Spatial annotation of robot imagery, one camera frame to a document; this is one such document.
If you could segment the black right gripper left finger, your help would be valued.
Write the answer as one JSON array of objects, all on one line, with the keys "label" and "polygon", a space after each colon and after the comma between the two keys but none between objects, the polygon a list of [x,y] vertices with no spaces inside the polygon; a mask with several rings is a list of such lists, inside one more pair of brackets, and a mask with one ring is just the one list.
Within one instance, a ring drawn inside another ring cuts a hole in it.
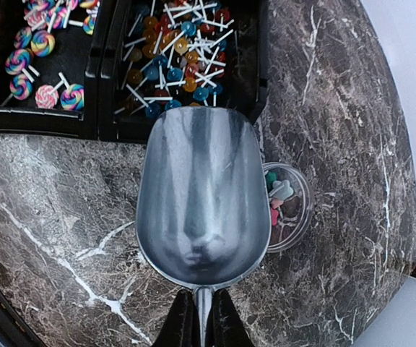
[{"label": "black right gripper left finger", "polygon": [[194,344],[194,300],[186,289],[175,296],[153,347],[190,347]]}]

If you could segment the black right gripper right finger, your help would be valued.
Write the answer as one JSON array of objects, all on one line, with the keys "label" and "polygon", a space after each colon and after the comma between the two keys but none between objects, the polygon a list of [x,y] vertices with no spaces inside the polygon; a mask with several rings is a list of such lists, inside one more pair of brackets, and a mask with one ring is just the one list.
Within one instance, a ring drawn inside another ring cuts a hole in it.
[{"label": "black right gripper right finger", "polygon": [[227,289],[214,293],[212,303],[214,346],[254,346]]}]

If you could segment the metal candy scoop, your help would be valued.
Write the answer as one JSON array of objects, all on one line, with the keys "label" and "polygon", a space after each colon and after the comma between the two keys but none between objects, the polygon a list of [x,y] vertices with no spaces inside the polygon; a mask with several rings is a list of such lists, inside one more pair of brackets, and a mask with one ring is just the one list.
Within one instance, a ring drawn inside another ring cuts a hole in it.
[{"label": "metal candy scoop", "polygon": [[163,112],[147,142],[136,237],[149,264],[194,293],[199,343],[212,346],[214,294],[263,260],[272,220],[251,122],[229,108]]}]

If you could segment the clear plastic cup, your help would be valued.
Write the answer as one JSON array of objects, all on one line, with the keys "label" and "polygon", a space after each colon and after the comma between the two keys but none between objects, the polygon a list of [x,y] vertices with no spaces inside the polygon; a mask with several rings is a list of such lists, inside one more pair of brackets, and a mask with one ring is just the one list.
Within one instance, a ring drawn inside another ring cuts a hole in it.
[{"label": "clear plastic cup", "polygon": [[268,162],[263,170],[272,220],[267,251],[278,253],[304,237],[313,215],[314,193],[306,176],[291,165]]}]

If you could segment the black three-compartment candy tray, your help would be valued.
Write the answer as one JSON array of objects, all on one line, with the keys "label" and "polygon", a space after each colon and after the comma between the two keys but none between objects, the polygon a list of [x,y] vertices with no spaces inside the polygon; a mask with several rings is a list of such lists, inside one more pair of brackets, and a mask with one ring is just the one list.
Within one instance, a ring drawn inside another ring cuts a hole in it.
[{"label": "black three-compartment candy tray", "polygon": [[265,1],[0,1],[0,133],[145,143],[173,108],[255,122]]}]

